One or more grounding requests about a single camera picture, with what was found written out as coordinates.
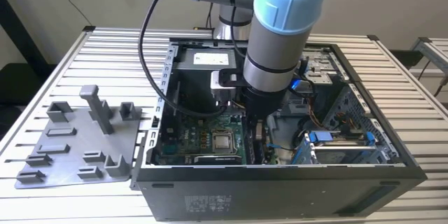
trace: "metal frame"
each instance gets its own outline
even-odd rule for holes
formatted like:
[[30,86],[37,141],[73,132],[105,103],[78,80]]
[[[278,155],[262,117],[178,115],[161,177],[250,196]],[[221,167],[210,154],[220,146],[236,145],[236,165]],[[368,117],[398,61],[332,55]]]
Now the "metal frame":
[[20,19],[8,0],[0,0],[0,24],[12,42],[14,43],[22,58],[26,60],[36,76],[41,81],[50,74],[49,65],[38,51],[38,48],[24,28]]
[[418,38],[410,50],[420,51],[448,75],[448,39]]
[[[44,116],[49,101],[68,100],[82,105],[72,94],[80,85],[94,81],[104,87],[104,96],[112,101],[128,100],[144,107],[137,144],[150,129],[153,95],[138,68],[136,56],[137,29],[97,28],[82,33],[65,55],[56,71],[24,110],[16,124],[0,141],[0,202],[8,207],[1,219],[24,220],[22,223],[58,223],[57,218],[74,218],[73,222],[154,222],[146,202],[138,191],[129,190],[129,182],[69,186],[53,189],[14,190],[14,175],[37,142],[46,124]],[[148,66],[158,66],[169,37],[209,38],[209,31],[149,30],[145,37]],[[428,180],[413,191],[404,193],[378,212],[366,218],[322,220],[272,220],[262,223],[445,223],[448,219],[448,143],[446,111],[417,85],[414,78],[393,59],[386,49],[366,36],[313,34],[309,42],[337,44],[360,75],[362,85],[373,96],[392,127],[409,152],[424,169]]]

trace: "blue connector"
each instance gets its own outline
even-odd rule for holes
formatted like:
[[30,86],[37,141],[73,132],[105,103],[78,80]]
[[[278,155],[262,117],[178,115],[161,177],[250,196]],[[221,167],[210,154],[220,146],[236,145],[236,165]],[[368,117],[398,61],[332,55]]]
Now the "blue connector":
[[290,88],[294,90],[300,84],[300,80],[293,81]]
[[365,138],[368,140],[368,145],[373,146],[374,145],[374,135],[373,135],[373,133],[368,131],[365,133]]

